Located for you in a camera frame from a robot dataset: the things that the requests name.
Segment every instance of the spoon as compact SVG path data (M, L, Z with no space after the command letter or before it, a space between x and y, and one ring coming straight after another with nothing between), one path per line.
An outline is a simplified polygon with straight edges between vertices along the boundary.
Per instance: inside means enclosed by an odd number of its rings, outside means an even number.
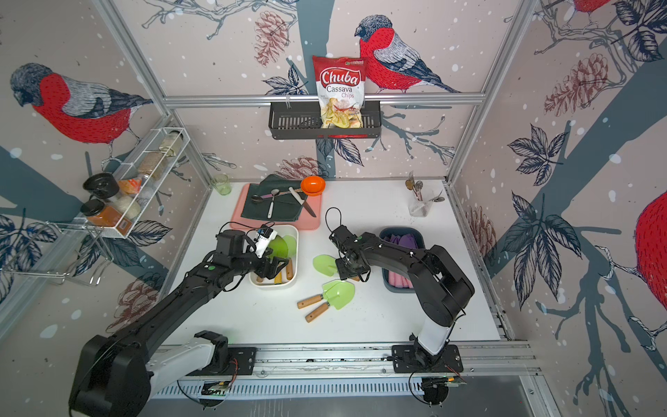
M267 219L270 219L271 214L273 214L273 203L275 201L275 197L278 195L279 192L280 190L277 188L271 190L271 205L269 206L269 214L268 216L266 216Z

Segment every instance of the black wall basket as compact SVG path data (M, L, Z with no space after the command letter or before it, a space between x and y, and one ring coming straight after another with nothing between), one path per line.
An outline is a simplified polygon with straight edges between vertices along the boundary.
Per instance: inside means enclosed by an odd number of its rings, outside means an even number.
M380 137L382 121L380 102L366 101L362 108L364 127L343 129L322 128L319 103L316 101L271 103L269 129L276 140L288 139L375 139Z

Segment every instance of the pink tray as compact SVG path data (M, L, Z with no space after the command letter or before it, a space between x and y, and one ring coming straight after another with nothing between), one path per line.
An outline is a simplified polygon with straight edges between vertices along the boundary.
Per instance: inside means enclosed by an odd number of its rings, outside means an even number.
M264 223L270 222L270 220L253 220L241 217L241 213L243 213L243 205L245 204L245 199L248 195L249 188L250 184L245 184L243 186L243 189L241 190L241 195L239 196L239 201L236 202L236 208L234 209L234 215L231 217L231 220L233 222L243 223L245 225L250 226L251 228L258 228ZM317 228L319 227L319 218L320 218L319 213L322 209L322 196L321 195L317 195L315 197L309 196L306 202L308 203L308 205L310 205L310 208L313 209L317 217L313 217L309 215L305 209L301 209L301 214L299 215L299 218L296 220L296 222L276 222L275 224L291 224L298 230L317 230ZM235 223L232 223L229 226L232 229L236 230L249 229Z

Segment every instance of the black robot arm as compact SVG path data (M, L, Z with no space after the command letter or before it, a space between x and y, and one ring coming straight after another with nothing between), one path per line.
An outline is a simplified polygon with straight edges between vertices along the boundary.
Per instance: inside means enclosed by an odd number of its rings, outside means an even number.
M329 240L342 255L336 260L341 279L367 274L371 265L409 277L422 309L440 326L450 327L475 294L472 283L442 246L407 249L372 233L353 235L343 225Z
M84 345L74 376L69 407L89 416L136 416L151 393L146 363L162 342L194 311L208 303L235 276L254 271L272 278L287 260L258 257L244 232L218 234L215 251L190 270L183 282L136 322L112 336L95 336ZM243 247L248 243L248 250Z

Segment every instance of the bullfinch illustration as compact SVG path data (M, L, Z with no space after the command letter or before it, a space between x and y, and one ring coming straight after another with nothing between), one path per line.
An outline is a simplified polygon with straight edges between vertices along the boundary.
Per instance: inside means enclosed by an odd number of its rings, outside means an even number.
M611 0L556 0L555 2L546 5L544 8L549 9L557 4L560 4L562 2L566 1L567 3L570 3L574 6L575 11L582 11L585 13L588 13L588 24L585 26L584 29L588 28L589 26L594 26L597 25L598 22L593 22L593 20L590 17L590 14L593 13L595 10L601 8L605 4L609 3ZM564 27L570 27L570 21L574 17L574 13L570 18L568 19L567 22L565 22Z
M637 253L635 268L618 265L612 261L608 248L596 246L607 255L610 264L611 270L603 278L611 279L615 268L638 276L646 283L653 296L667 309L667 192L653 200L639 215L634 241ZM649 330L637 317L629 319L639 324L648 334L651 344L644 346L645 349L654 351L656 337L660 332L667 330L667 322L655 330Z
M383 15L371 15L359 23L355 36L359 41L359 55L366 58L366 76L384 89L402 90L415 85L435 85L458 93L442 83L431 71L419 53L401 40L392 27L392 21Z
M129 120L135 111L142 105L153 103L150 99L121 93L104 84L77 81L38 63L19 67L11 75L10 84L19 105L23 107L30 103L37 113L70 139L83 143L108 143L109 152L113 140L125 130L134 135Z

